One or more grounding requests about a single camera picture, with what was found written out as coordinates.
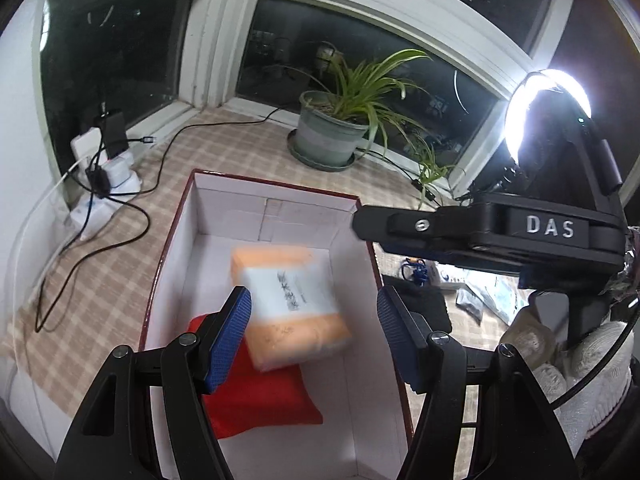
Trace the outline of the white gloved right hand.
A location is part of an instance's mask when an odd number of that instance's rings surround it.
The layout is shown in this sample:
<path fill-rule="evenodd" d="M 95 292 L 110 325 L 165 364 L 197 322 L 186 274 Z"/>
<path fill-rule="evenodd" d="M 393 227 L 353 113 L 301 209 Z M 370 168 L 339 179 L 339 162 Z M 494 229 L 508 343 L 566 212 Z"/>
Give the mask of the white gloved right hand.
<path fill-rule="evenodd" d="M 567 296 L 534 292 L 501 338 L 520 352 L 549 402 L 585 385 L 553 410 L 573 455 L 590 446 L 606 452 L 639 431 L 634 335 L 626 337 L 602 370 L 597 369 L 623 335 L 629 318 L 600 304 L 586 313 L 594 316 L 587 333 L 571 341 Z"/>

